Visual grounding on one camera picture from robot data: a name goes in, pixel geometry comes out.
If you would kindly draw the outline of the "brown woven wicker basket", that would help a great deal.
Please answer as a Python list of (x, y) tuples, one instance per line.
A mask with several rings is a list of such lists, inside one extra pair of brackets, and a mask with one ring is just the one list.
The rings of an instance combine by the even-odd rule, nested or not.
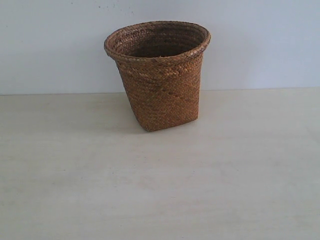
[(195, 121), (201, 70), (211, 34), (184, 21), (149, 21), (120, 28), (104, 41), (130, 107), (148, 132)]

